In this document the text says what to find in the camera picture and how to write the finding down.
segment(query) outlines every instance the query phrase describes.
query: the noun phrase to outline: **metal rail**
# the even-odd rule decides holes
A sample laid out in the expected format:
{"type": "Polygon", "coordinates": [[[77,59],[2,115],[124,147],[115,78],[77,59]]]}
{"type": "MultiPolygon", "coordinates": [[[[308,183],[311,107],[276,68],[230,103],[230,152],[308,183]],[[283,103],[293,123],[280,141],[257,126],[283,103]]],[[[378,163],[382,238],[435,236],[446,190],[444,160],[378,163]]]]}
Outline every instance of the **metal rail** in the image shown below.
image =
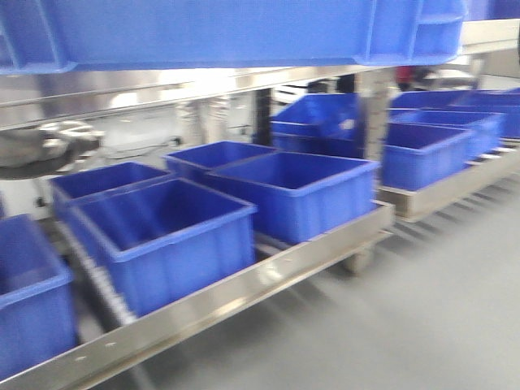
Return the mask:
{"type": "Polygon", "coordinates": [[[393,211],[377,202],[350,223],[6,379],[0,390],[91,388],[382,240],[393,225],[393,211]]]}
{"type": "Polygon", "coordinates": [[[418,191],[380,187],[378,199],[396,205],[396,215],[417,222],[520,169],[520,149],[512,146],[483,154],[464,171],[418,191]]]}

